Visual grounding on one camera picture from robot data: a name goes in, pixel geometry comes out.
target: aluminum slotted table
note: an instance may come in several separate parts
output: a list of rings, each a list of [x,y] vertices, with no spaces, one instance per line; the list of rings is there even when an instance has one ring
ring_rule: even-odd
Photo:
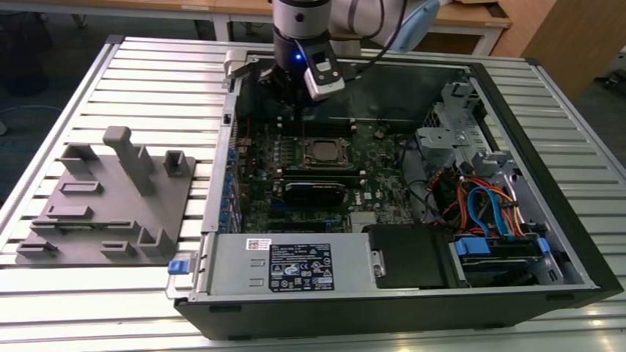
[[[510,329],[227,342],[207,340],[177,314],[164,293],[165,268],[14,268],[17,245],[28,236],[30,219],[41,212],[64,171],[54,158],[68,142],[94,143],[97,153],[112,153],[100,143],[109,125],[128,126],[132,142],[148,145],[151,155],[163,155],[173,147],[197,159],[177,251],[197,250],[227,93],[224,54],[235,46],[272,50],[268,45],[136,37],[105,44],[0,212],[0,350],[623,348],[624,293],[583,309],[551,312]],[[428,60],[463,58],[484,65],[612,272],[626,285],[626,172],[543,69],[523,59],[408,55]],[[506,149],[495,128],[492,134],[500,149]],[[191,277],[176,276],[173,286],[187,290]]]

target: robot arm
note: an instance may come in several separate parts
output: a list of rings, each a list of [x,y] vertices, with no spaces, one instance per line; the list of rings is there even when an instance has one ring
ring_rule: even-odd
[[[303,76],[313,100],[345,86],[328,41],[331,0],[273,0],[273,49],[277,66]]]
[[[304,81],[312,100],[345,86],[329,43],[328,24],[368,36],[384,46],[380,54],[409,51],[433,23],[439,0],[273,0],[273,57],[293,80]]]

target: black bag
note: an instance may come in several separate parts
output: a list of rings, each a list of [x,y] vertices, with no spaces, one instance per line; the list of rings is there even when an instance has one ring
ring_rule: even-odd
[[[37,53],[52,47],[45,25],[34,12],[0,12],[0,85],[25,97],[48,87]]]

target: power supply label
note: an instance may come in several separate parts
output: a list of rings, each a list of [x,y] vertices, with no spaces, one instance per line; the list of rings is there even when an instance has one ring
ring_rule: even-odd
[[[271,245],[269,289],[272,292],[333,290],[331,244]]]

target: blue latch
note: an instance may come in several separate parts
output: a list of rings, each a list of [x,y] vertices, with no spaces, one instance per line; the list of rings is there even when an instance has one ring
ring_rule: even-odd
[[[550,244],[547,243],[544,238],[539,238],[536,240],[536,244],[539,244],[539,249],[542,253],[548,253],[550,251]]]
[[[188,260],[171,260],[167,264],[167,273],[169,275],[187,275]]]
[[[463,237],[454,243],[456,254],[491,254],[487,240],[483,237]]]

